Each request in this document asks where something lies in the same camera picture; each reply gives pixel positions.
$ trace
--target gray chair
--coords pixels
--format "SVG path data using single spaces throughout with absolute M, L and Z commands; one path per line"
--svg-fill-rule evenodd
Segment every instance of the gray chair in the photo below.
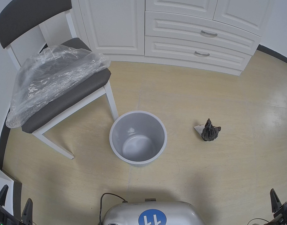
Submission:
M 65 12 L 70 33 L 73 37 L 73 39 L 64 42 L 63 45 L 76 49 L 84 48 L 90 51 L 89 47 L 77 38 L 70 14 L 71 8 L 71 0 L 12 0 L 3 9 L 0 13 L 0 43 L 3 48 L 7 49 L 18 70 L 20 69 L 20 63 L 13 52 L 11 43 L 31 28 L 61 12 Z M 74 158 L 71 152 L 48 140 L 43 133 L 104 94 L 107 97 L 113 119 L 116 120 L 119 115 L 109 83 L 110 75 L 111 73 L 107 68 L 93 74 L 87 80 L 33 114 L 22 125 L 22 130 L 26 133 L 32 133 L 66 157 Z

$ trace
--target chair seat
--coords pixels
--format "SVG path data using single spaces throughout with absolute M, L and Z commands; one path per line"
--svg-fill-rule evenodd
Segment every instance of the chair seat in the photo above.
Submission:
M 82 42 L 79 38 L 68 40 L 63 45 L 73 47 L 76 49 L 84 48 L 89 50 L 89 47 Z M 55 116 L 65 111 L 67 108 L 73 106 L 86 96 L 90 95 L 97 89 L 106 85 L 110 78 L 111 72 L 106 68 L 100 72 L 93 74 L 87 80 L 83 81 L 76 87 L 63 94 L 61 97 L 49 102 L 46 106 L 40 109 L 37 113 L 33 114 L 21 129 L 26 133 L 33 133 L 46 123 L 48 123 Z

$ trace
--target metal handle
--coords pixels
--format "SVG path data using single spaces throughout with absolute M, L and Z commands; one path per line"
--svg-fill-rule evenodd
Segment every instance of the metal handle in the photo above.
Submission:
M 199 53 L 199 52 L 197 52 L 197 51 L 195 51 L 194 53 L 195 53 L 195 54 L 198 54 L 198 55 L 202 55 L 202 56 L 210 56 L 209 53 L 207 53 L 207 54 L 202 54 L 202 53 Z
M 201 33 L 206 34 L 206 35 L 210 35 L 210 36 L 217 36 L 217 33 L 209 33 L 209 32 L 204 32 L 203 30 L 201 31 Z

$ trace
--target plastic bag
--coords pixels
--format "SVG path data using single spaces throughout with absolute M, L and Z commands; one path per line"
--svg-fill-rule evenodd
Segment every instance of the plastic bag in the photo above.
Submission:
M 45 48 L 18 71 L 6 125 L 22 126 L 49 102 L 110 66 L 110 58 L 64 45 Z

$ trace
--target blue circular logo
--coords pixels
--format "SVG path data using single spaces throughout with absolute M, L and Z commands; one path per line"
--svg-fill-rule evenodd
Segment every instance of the blue circular logo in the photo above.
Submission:
M 166 216 L 157 209 L 145 210 L 138 218 L 139 225 L 165 225 Z

